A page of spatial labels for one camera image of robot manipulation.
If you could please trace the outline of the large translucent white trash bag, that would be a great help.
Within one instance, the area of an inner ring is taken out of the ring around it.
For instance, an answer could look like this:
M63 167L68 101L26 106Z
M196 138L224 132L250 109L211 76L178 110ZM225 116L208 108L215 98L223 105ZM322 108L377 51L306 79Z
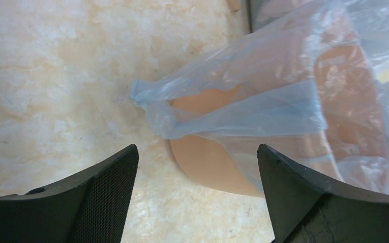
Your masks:
M247 36L275 87L311 80L330 100L389 82L389 1L268 1L261 12L281 14Z

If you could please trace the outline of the light blue plastic trash bag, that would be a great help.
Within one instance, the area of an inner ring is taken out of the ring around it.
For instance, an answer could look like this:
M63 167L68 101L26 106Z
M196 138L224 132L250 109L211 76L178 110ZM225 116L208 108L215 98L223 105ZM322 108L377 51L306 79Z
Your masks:
M316 84L306 80L275 87L260 73L247 36L159 81L133 83L130 97L145 110L156 134L169 142L197 135L223 144L226 138L305 135L328 129ZM378 79L374 83L389 115L389 95ZM389 118L385 129L389 133ZM384 191L375 192L389 193L389 180Z

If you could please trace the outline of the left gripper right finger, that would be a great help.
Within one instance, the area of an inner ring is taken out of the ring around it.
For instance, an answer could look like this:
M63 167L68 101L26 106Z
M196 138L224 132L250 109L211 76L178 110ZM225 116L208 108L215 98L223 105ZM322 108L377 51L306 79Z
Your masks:
M275 242L389 242L389 195L335 180L265 144L257 156Z

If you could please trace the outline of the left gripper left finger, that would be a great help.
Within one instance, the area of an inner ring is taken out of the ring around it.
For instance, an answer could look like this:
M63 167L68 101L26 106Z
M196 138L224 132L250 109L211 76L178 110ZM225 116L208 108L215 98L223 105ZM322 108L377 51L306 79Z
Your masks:
M120 242L138 163L131 144L52 184L0 196L0 242Z

